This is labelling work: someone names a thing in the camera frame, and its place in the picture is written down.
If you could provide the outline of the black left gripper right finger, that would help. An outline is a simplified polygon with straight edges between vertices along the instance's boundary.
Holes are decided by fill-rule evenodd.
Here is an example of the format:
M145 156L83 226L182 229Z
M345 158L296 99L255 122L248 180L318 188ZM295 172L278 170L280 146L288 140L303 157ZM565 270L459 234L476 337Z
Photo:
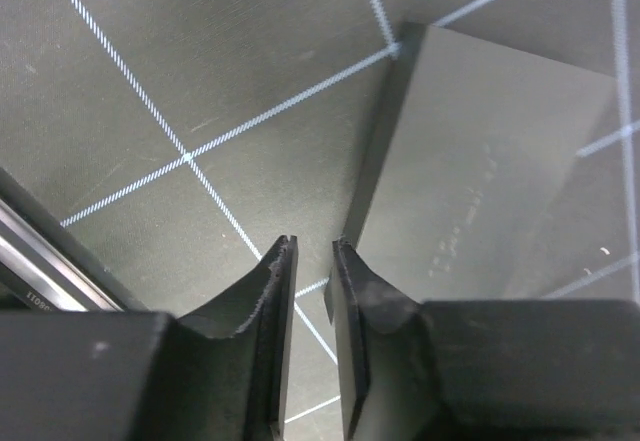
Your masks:
M333 244L330 319L345 439L447 439L450 416L420 305L344 239Z

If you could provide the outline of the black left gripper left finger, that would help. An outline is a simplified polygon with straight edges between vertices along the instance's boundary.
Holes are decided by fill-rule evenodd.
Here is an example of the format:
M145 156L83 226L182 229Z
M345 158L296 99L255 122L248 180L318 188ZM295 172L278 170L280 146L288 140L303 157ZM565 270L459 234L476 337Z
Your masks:
M298 263L280 236L257 265L158 333L137 440L281 440Z

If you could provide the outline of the black network switch box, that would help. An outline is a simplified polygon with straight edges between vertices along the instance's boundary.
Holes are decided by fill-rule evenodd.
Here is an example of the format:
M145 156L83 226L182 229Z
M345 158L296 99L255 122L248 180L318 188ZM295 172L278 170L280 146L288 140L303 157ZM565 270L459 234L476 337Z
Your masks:
M407 296L524 296L524 270L612 77L407 22L372 114L343 238Z

